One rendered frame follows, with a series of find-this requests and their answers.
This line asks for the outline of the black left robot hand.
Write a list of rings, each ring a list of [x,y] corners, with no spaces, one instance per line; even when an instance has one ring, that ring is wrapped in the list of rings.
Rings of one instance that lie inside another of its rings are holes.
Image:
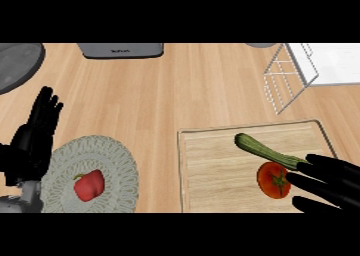
[[[32,105],[27,121],[18,126],[8,145],[0,143],[0,172],[5,185],[16,186],[23,181],[39,181],[47,173],[52,136],[63,103],[44,86]]]

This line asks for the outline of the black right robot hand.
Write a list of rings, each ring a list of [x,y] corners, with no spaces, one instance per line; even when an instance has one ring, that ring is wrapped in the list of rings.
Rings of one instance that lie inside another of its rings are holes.
[[[286,180],[332,205],[293,196],[293,207],[306,214],[360,214],[360,166],[317,154],[305,160],[296,164],[302,175],[287,173]]]

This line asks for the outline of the red tomato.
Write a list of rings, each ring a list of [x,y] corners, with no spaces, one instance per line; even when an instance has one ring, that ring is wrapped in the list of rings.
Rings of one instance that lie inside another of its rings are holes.
[[[262,193],[271,199],[281,199],[287,196],[290,183],[286,180],[287,170],[275,162],[265,162],[256,171],[256,183]]]

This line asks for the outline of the wooden tray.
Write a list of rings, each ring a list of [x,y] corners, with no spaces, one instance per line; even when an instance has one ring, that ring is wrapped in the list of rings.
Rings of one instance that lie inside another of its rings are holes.
[[[236,147],[239,133],[290,156],[336,155],[315,120],[181,130],[176,134],[181,210],[293,213],[292,198],[272,199],[259,189],[256,171],[265,160]]]

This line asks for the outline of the grey round woven placemat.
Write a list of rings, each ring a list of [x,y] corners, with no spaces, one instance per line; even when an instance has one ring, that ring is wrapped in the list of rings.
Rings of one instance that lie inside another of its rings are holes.
[[[104,190],[82,202],[73,190],[75,176],[95,169],[103,175]],[[137,198],[137,165],[117,140],[101,135],[82,136],[54,150],[41,180],[44,213],[132,213]]]

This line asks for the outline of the green zucchini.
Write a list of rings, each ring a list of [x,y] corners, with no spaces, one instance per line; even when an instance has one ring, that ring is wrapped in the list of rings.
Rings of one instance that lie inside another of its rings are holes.
[[[244,133],[237,133],[234,135],[234,145],[240,150],[280,164],[287,170],[296,171],[296,164],[305,163],[303,159],[284,155],[270,149],[253,137]]]

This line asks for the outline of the red bell pepper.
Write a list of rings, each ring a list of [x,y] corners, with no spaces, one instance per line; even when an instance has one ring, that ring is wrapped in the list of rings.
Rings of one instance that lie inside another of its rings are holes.
[[[78,174],[73,180],[73,191],[82,202],[88,202],[101,195],[104,191],[104,178],[98,169],[86,174]]]

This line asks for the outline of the dark grey round pan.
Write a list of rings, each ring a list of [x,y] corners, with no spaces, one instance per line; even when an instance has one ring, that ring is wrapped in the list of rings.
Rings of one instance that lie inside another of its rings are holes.
[[[0,95],[33,76],[45,57],[41,43],[0,43]]]

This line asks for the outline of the grey appliance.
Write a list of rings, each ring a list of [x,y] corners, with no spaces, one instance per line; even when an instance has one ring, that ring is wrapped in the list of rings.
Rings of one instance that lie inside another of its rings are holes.
[[[78,43],[88,59],[153,58],[163,54],[162,43]]]

